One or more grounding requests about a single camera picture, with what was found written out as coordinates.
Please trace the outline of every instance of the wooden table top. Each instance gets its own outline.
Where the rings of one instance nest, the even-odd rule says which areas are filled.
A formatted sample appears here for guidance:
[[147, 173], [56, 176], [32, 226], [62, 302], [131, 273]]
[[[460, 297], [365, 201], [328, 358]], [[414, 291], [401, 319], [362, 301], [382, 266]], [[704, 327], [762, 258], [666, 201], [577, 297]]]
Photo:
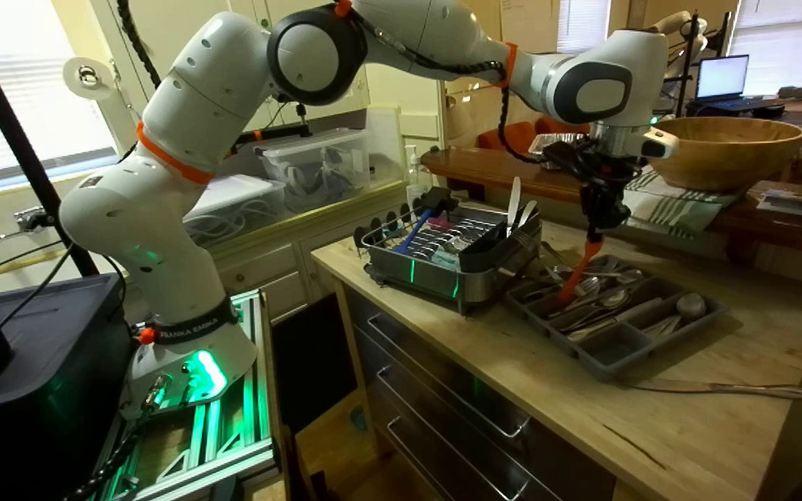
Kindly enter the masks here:
[[[564, 256], [577, 254], [581, 230], [542, 222], [542, 238]], [[607, 254], [724, 306], [708, 330], [645, 362], [644, 382], [802, 382], [802, 284], [620, 238], [607, 238]], [[790, 400], [603, 383], [504, 302], [460, 315], [382, 287], [362, 269], [365, 256], [351, 238], [312, 256], [631, 490], [648, 498], [758, 496]]]
[[[513, 178], [521, 176], [521, 190], [532, 196], [549, 196], [562, 202], [578, 201], [578, 183], [571, 176], [536, 169], [513, 157], [504, 149], [436, 149], [426, 153], [422, 164], [435, 176], [484, 187], [509, 187]], [[727, 205], [708, 230], [802, 249], [802, 217], [758, 210], [754, 196], [741, 196], [738, 202]]]

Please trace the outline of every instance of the gray cutlery tray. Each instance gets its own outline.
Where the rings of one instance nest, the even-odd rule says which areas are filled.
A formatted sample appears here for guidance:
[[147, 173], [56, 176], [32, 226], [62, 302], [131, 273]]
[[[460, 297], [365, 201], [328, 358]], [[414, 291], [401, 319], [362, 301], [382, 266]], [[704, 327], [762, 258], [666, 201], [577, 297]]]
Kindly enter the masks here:
[[[601, 269], [637, 269], [616, 256], [594, 258], [591, 273]], [[720, 306], [704, 297], [704, 315], [692, 319], [678, 319], [663, 334], [659, 323], [676, 315], [676, 301], [692, 288], [663, 280], [641, 269], [631, 284], [607, 284], [598, 294], [577, 297], [564, 309], [553, 306], [560, 284], [549, 277], [545, 269], [521, 276], [507, 291], [507, 302], [534, 323], [552, 341], [578, 358], [598, 379], [619, 379], [624, 370], [655, 355], [656, 351], [699, 334], [711, 324]], [[616, 309], [596, 306], [594, 297], [607, 297], [616, 287], [626, 287], [626, 301]], [[598, 312], [596, 323], [577, 324], [584, 312]]]
[[[369, 277], [468, 315], [500, 301], [500, 291], [539, 254], [539, 217], [521, 222], [513, 233], [497, 210], [454, 209], [447, 220], [447, 228], [422, 226], [408, 249], [397, 249], [408, 228], [396, 238], [378, 242], [378, 235], [378, 244], [369, 244], [369, 230], [365, 235]], [[463, 228], [471, 242], [450, 254], [454, 260], [436, 258], [447, 256], [442, 244]]]

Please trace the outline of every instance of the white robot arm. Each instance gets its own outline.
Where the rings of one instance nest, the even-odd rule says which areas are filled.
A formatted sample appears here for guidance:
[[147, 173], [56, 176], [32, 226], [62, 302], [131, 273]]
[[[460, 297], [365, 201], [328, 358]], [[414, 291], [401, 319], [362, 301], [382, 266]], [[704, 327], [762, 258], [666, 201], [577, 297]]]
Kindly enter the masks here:
[[[612, 191], [603, 202], [619, 205], [644, 149], [666, 41], [620, 29], [578, 55], [527, 55], [488, 38], [456, 0], [336, 0], [286, 17], [273, 32], [238, 13], [211, 17], [151, 98], [137, 149], [62, 202], [67, 233], [117, 258], [151, 309], [126, 383], [126, 418], [211, 400], [250, 366], [255, 351], [230, 316], [211, 256], [180, 217], [264, 98], [332, 102], [367, 60], [439, 80], [478, 74], [534, 112], [598, 123], [588, 149], [553, 153], [553, 162], [577, 157], [568, 169], [584, 187]], [[607, 157], [624, 162], [624, 181], [603, 173]]]

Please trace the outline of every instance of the wooden bowl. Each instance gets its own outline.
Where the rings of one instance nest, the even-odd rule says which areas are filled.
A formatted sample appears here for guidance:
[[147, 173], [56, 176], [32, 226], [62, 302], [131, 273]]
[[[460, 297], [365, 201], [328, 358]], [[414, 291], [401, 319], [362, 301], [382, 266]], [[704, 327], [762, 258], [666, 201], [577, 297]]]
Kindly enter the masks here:
[[656, 128], [678, 137], [670, 157], [652, 167], [666, 183], [697, 191], [738, 191], [787, 169], [802, 149], [802, 128], [752, 117], [678, 117]]

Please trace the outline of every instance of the floor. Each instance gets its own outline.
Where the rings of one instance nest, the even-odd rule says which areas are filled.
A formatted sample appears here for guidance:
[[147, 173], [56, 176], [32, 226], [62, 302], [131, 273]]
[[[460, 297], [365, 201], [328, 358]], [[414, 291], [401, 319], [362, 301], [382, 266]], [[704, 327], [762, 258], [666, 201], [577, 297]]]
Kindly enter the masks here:
[[[328, 498], [413, 501], [436, 498], [397, 454], [378, 454], [362, 419], [362, 394], [354, 393], [298, 433], [303, 471], [322, 473]], [[286, 501], [275, 480], [250, 501]]]

